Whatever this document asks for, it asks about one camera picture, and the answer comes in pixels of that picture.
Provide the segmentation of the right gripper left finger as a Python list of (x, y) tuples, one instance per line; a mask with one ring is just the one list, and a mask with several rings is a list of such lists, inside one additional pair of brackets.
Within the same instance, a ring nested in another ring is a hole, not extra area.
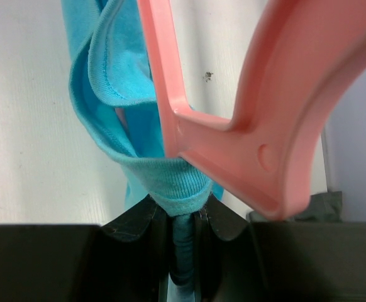
[(170, 219), (146, 196), (103, 226), (107, 283), (116, 301), (166, 301), (169, 281)]

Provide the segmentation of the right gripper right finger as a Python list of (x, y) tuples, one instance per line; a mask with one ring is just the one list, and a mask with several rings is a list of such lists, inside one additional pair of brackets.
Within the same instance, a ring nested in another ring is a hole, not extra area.
[(248, 223), (215, 196), (194, 214), (196, 301), (239, 301), (250, 292), (252, 239)]

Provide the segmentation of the teal t shirt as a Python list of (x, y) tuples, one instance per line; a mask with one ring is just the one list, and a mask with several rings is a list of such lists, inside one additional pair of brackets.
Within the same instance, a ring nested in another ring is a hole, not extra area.
[(72, 61), (70, 100), (97, 146), (126, 178), (125, 206), (150, 196), (172, 219), (170, 301), (194, 301), (193, 214), (223, 188), (165, 156), (136, 1), (63, 1)]

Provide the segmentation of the pink plastic hanger front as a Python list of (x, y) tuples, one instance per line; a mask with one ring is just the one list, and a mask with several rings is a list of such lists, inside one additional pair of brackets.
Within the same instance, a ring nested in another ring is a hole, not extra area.
[(271, 220), (309, 203), (318, 137), (366, 69), (366, 1), (269, 1), (230, 120), (190, 108), (168, 1), (139, 1), (165, 153)]

